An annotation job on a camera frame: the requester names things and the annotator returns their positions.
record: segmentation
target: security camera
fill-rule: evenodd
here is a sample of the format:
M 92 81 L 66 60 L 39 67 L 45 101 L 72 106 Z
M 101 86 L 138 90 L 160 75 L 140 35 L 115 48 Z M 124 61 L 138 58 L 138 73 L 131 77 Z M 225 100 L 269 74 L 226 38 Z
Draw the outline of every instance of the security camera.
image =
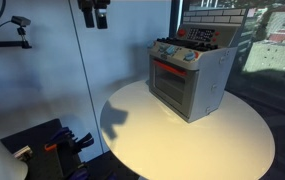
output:
M 21 27 L 26 27 L 31 24 L 31 20 L 22 16 L 12 16 L 11 22 Z

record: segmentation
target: white tabletop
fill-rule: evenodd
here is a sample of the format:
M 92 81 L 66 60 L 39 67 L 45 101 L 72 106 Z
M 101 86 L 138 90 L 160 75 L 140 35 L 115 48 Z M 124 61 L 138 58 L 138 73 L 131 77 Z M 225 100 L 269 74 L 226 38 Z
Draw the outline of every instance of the white tabletop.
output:
M 135 82 L 106 102 L 101 129 L 115 156 L 150 180 L 259 179 L 275 153 L 265 121 L 228 92 L 218 110 L 189 124 Z

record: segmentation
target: glass wall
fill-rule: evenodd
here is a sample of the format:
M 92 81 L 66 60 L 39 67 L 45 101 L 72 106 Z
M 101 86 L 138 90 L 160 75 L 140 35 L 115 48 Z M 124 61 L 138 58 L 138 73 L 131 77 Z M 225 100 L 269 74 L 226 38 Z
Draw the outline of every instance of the glass wall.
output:
M 285 0 L 191 0 L 182 11 L 245 7 L 254 16 L 245 23 L 226 88 L 285 113 Z

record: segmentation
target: oven door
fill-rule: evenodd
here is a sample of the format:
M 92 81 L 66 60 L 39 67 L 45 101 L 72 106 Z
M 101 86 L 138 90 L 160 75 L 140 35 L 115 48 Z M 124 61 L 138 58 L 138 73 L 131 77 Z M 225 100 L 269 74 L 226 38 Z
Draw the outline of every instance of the oven door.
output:
M 159 59 L 150 59 L 150 91 L 178 111 L 190 117 L 195 94 L 197 71 L 189 71 Z

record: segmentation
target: dark floor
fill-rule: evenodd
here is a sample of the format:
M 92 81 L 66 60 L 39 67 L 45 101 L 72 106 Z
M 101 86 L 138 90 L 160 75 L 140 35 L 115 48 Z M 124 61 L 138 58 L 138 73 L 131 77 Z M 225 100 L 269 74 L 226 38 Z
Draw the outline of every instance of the dark floor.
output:
M 132 172 L 109 151 L 88 162 L 89 180 L 137 180 L 139 175 Z
M 249 103 L 266 121 L 274 136 L 276 154 L 269 171 L 261 180 L 285 180 L 285 115 L 271 109 Z M 138 175 L 127 169 L 111 152 L 107 152 L 89 162 L 91 172 L 98 177 L 110 170 L 115 172 L 117 180 L 136 180 Z

